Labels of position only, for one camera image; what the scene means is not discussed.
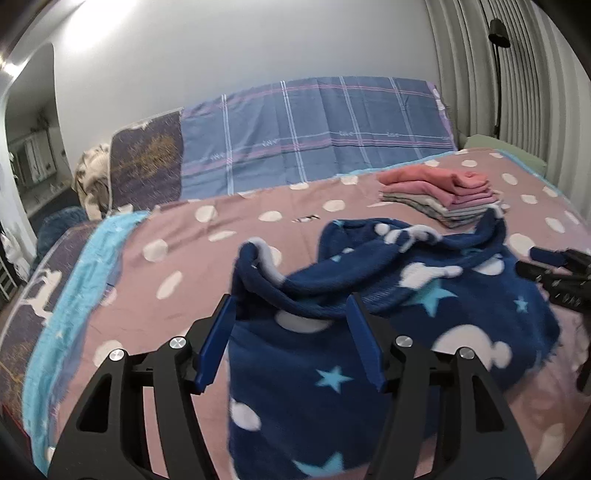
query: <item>pink folded shirt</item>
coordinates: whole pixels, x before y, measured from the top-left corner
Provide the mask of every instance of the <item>pink folded shirt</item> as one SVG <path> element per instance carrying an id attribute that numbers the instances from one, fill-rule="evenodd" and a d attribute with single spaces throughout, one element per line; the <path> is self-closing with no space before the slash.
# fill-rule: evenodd
<path id="1" fill-rule="evenodd" d="M 495 202 L 496 199 L 493 197 L 492 190 L 489 188 L 488 182 L 482 187 L 469 189 L 474 190 L 474 193 L 467 195 L 457 195 L 454 193 L 446 192 L 445 190 L 423 180 L 414 181 L 401 181 L 398 183 L 392 183 L 390 185 L 384 185 L 381 189 L 382 193 L 412 193 L 412 194 L 424 194 L 430 195 L 436 198 L 446 208 L 450 208 L 451 205 L 461 205 L 462 203 L 472 202 L 474 200 L 489 200 L 480 203 Z"/>
<path id="2" fill-rule="evenodd" d="M 471 195 L 484 192 L 488 188 L 488 178 L 483 173 L 449 170 L 422 164 L 382 171 L 377 174 L 377 179 L 383 185 L 422 180 L 456 195 Z"/>

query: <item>white curtain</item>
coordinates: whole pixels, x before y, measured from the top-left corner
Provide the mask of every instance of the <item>white curtain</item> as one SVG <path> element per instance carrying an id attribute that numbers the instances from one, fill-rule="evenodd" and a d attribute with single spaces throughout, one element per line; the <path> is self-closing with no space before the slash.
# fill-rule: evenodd
<path id="1" fill-rule="evenodd" d="M 530 0 L 425 0 L 440 89 L 460 145 L 493 134 L 498 94 L 488 25 L 500 18 L 501 140 L 548 163 L 547 178 L 591 222 L 591 81 L 552 20 Z"/>
<path id="2" fill-rule="evenodd" d="M 548 15 L 537 6 L 534 12 L 550 87 L 546 176 L 591 223 L 591 80 Z"/>

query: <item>green pillow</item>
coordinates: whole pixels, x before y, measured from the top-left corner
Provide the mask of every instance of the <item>green pillow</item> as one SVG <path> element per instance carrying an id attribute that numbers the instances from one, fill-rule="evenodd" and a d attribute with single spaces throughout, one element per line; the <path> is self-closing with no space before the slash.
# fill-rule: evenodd
<path id="1" fill-rule="evenodd" d="M 505 150 L 519 158 L 534 172 L 542 176 L 546 175 L 546 162 L 544 160 L 527 153 L 519 147 L 503 142 L 502 140 L 497 140 L 493 137 L 487 137 L 486 135 L 472 135 L 468 138 L 464 148 L 497 148 L 499 150 Z"/>

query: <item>doorway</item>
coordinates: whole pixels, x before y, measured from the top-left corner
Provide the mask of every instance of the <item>doorway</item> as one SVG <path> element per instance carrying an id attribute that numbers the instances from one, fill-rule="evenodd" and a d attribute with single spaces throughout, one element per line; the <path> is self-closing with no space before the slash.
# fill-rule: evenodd
<path id="1" fill-rule="evenodd" d="M 53 64 L 51 44 L 33 55 L 10 88 L 5 117 L 12 175 L 35 234 L 52 213 L 80 205 L 61 138 Z"/>

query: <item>white cabinet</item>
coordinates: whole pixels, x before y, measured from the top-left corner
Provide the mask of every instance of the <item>white cabinet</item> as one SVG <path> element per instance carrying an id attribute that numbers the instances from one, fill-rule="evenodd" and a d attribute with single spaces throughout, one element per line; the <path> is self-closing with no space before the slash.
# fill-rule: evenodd
<path id="1" fill-rule="evenodd" d="M 12 143 L 9 149 L 14 156 L 13 168 L 20 187 L 32 187 L 56 172 L 45 131 L 27 135 Z"/>

